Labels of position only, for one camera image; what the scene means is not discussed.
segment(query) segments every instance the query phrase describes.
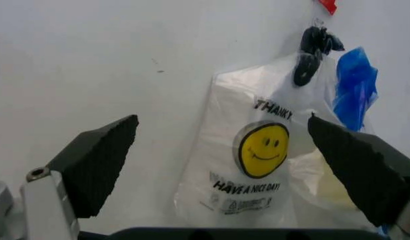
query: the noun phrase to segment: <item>plastic bag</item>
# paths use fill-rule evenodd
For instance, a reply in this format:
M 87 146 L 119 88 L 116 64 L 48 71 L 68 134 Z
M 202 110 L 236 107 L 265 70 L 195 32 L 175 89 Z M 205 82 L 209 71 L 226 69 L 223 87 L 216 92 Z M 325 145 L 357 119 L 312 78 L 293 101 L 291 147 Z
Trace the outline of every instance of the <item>plastic bag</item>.
M 337 121 L 326 103 L 334 99 L 335 61 L 323 56 L 310 82 L 298 87 L 293 75 L 304 54 L 214 77 L 174 199 L 190 224 L 287 225 L 292 213 L 284 214 L 290 196 L 286 159 L 316 148 L 307 132 L 312 112 Z
M 377 73 L 377 68 L 370 65 L 362 47 L 349 51 L 338 61 L 334 112 L 352 131 L 363 127 L 365 112 L 378 97 Z

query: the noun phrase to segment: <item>screw hole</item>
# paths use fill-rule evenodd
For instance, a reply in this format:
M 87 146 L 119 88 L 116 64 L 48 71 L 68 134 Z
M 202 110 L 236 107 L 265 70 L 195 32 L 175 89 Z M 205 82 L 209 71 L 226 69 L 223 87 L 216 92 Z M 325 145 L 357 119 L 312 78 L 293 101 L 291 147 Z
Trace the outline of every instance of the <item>screw hole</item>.
M 44 170 L 42 168 L 40 168 L 40 169 L 36 169 L 36 170 L 32 171 L 31 175 L 38 176 L 38 175 L 41 175 L 43 173 L 44 173 Z

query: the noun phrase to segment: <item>smiley face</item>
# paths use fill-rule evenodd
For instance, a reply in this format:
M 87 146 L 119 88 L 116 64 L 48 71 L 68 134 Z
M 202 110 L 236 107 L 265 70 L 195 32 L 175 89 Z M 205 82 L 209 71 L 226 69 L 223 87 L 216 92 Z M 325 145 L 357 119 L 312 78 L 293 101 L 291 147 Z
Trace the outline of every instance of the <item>smiley face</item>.
M 280 123 L 261 123 L 248 130 L 233 151 L 238 166 L 249 177 L 264 178 L 278 168 L 287 157 L 289 133 Z

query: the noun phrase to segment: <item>black rubber pad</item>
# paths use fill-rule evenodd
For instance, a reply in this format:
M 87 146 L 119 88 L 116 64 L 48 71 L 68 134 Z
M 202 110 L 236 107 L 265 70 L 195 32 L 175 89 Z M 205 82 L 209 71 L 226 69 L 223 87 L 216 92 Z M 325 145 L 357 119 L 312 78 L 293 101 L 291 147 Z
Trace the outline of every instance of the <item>black rubber pad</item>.
M 368 220 L 375 226 L 393 224 L 410 197 L 410 184 L 385 164 L 371 144 L 343 128 L 312 116 L 308 132 Z
M 96 216 L 110 195 L 133 144 L 139 122 L 130 115 L 79 134 L 51 162 L 62 174 L 77 218 Z

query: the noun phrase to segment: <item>clear plastic bag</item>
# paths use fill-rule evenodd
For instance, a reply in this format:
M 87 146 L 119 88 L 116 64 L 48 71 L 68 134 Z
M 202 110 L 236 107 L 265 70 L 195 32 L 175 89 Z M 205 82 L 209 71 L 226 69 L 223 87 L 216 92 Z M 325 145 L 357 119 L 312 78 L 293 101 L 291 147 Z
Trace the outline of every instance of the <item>clear plastic bag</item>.
M 316 148 L 307 132 L 312 113 L 337 121 L 327 104 L 334 99 L 335 61 L 323 56 L 310 82 L 298 87 L 293 74 L 304 54 L 214 77 L 174 199 L 188 223 L 275 228 L 294 221 L 294 213 L 287 211 L 286 159 Z

